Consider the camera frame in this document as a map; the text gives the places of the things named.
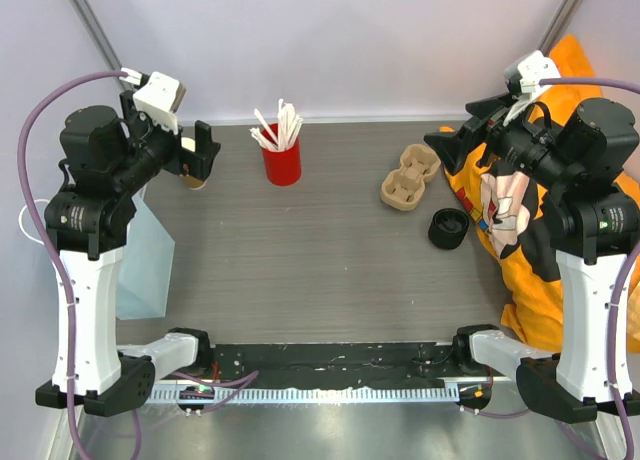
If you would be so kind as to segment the light blue paper bag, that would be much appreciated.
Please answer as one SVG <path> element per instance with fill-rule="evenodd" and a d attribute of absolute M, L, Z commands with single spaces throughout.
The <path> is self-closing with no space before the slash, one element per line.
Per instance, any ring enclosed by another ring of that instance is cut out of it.
<path fill-rule="evenodd" d="M 162 318 L 166 314 L 175 241 L 146 205 L 143 193 L 127 226 L 126 244 L 90 261 L 60 254 L 76 298 L 76 317 L 95 322 Z"/>

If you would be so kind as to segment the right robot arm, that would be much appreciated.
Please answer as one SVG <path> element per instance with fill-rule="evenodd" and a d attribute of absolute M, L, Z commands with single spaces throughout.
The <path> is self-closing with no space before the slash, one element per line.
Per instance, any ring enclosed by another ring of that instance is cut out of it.
<path fill-rule="evenodd" d="M 506 95 L 469 103 L 460 129 L 424 140 L 450 174 L 479 146 L 481 166 L 503 160 L 545 189 L 543 219 L 563 287 L 563 346 L 552 353 L 493 326 L 464 327 L 451 351 L 453 366 L 465 375 L 492 368 L 516 383 L 531 411 L 567 424 L 602 412 L 636 415 L 626 328 L 608 324 L 611 314 L 624 313 L 622 293 L 639 239 L 638 208 L 615 183 L 639 142 L 634 116 L 619 103 L 589 98 L 565 125 L 538 126 L 515 107 Z"/>

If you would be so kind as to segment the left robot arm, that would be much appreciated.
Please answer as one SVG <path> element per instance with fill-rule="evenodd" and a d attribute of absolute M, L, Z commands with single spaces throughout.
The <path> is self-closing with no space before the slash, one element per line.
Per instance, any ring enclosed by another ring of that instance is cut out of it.
<path fill-rule="evenodd" d="M 42 407 L 111 417 L 141 407 L 153 384 L 182 370 L 193 379 L 213 365 L 209 336 L 174 328 L 143 347 L 116 345 L 116 293 L 133 197 L 166 170 L 205 180 L 220 151 L 209 124 L 195 124 L 195 146 L 129 104 L 121 114 L 91 106 L 70 114 L 60 134 L 65 180 L 45 209 L 45 230 L 57 256 L 62 356 L 51 380 L 35 391 Z"/>

